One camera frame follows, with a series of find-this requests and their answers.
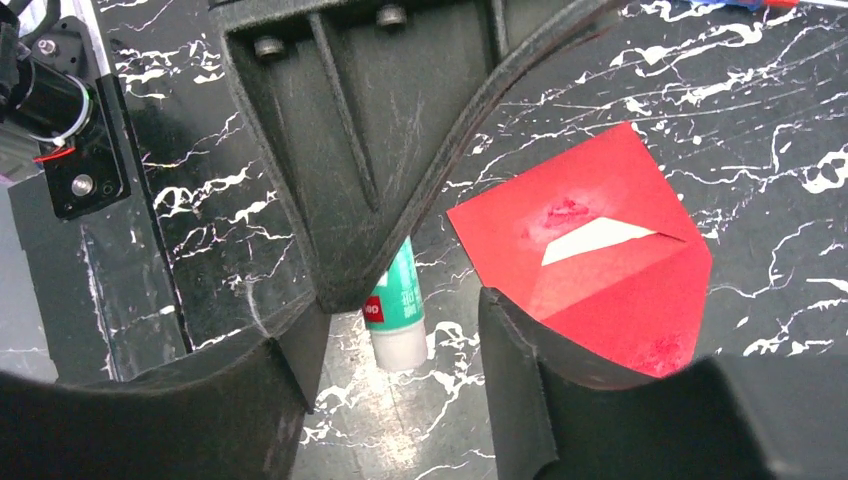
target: red paper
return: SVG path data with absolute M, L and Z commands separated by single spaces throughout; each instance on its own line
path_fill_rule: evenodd
M 629 124 L 448 216 L 483 284 L 539 322 L 648 375 L 691 361 L 712 259 Z

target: red stain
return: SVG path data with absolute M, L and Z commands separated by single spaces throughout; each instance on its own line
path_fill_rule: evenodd
M 574 224 L 577 220 L 586 217 L 588 214 L 589 207 L 577 203 L 570 198 L 565 198 L 548 208 L 547 216 L 542 226 L 558 229 L 563 225 Z
M 544 248 L 551 241 L 597 217 L 587 205 L 569 197 L 550 203 L 537 212 L 524 223 L 521 238 L 538 248 Z

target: red label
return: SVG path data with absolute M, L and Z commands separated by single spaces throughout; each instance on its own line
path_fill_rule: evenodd
M 365 301 L 365 306 L 362 307 L 362 316 L 366 322 L 383 323 L 383 306 L 380 304 L 380 297 L 374 295 L 368 297 Z

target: screw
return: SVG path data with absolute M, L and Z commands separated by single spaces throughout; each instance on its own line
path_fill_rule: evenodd
M 263 62 L 277 60 L 286 53 L 286 45 L 279 38 L 264 36 L 253 42 L 256 57 Z
M 377 26 L 397 28 L 406 24 L 406 10 L 398 5 L 386 5 L 377 12 Z
M 77 175 L 71 182 L 71 192 L 78 197 L 84 197 L 94 191 L 94 180 L 86 174 Z
M 56 46 L 56 42 L 53 40 L 39 40 L 36 45 L 38 46 L 38 51 L 47 57 L 55 57 L 59 54 L 59 47 Z

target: black plastic bracket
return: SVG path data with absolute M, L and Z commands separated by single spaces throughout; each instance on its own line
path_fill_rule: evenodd
M 502 480 L 848 478 L 848 357 L 700 360 L 657 380 L 480 293 Z
M 210 2 L 227 83 L 325 311 L 362 306 L 506 90 L 623 3 Z
M 267 331 L 246 328 L 127 383 L 0 372 L 0 478 L 288 478 L 329 327 L 304 296 Z
M 120 157 L 117 135 L 122 134 L 121 115 L 110 108 L 124 108 L 105 102 L 104 85 L 87 27 L 75 17 L 63 18 L 43 35 L 32 51 L 33 59 L 58 72 L 82 81 L 89 101 L 87 124 L 67 143 L 57 147 L 41 143 L 42 156 L 53 212 L 64 220 L 100 210 L 130 195 L 124 161 Z M 45 106 L 46 109 L 62 105 Z

